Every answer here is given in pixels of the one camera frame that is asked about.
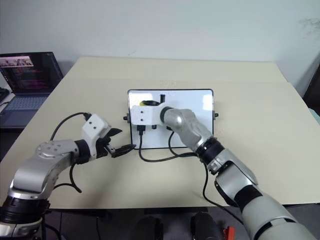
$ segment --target beige table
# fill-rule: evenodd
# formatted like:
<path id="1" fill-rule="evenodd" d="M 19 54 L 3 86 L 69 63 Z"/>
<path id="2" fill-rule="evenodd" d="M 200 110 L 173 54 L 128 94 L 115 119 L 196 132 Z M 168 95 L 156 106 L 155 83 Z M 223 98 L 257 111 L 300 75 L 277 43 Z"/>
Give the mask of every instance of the beige table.
<path id="1" fill-rule="evenodd" d="M 0 164 L 0 204 L 18 166 L 32 156 L 66 116 L 88 111 L 123 130 L 112 138 L 130 143 L 128 89 L 211 88 L 219 118 L 214 131 L 256 174 L 261 189 L 282 204 L 320 202 L 320 127 L 273 63 L 80 58 L 49 96 Z M 82 117 L 66 122 L 56 139 L 80 139 Z M 144 150 L 146 158 L 169 155 Z M 52 208 L 156 208 L 210 206 L 202 198 L 203 165 L 196 158 L 146 163 L 138 151 L 77 165 L 83 190 L 53 191 Z M 224 204 L 210 177 L 207 195 Z M 65 170 L 58 180 L 69 182 Z"/>

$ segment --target whiteboard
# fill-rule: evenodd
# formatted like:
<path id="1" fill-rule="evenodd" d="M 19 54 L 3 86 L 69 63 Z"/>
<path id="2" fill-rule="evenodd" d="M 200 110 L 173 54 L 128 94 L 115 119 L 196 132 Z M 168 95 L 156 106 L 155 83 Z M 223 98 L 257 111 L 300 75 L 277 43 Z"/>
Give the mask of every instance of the whiteboard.
<path id="1" fill-rule="evenodd" d="M 131 89 L 128 91 L 129 115 L 133 106 L 139 106 L 140 102 L 153 100 L 160 103 L 160 95 L 165 95 L 165 103 L 172 108 L 190 109 L 197 119 L 204 124 L 213 134 L 214 129 L 214 92 L 212 89 Z M 130 123 L 131 143 L 135 149 L 139 148 L 140 136 L 137 126 Z M 169 148 L 168 140 L 172 133 L 163 125 L 157 125 L 156 129 L 146 126 L 143 133 L 142 149 Z M 173 148 L 185 148 L 178 134 L 171 139 Z"/>

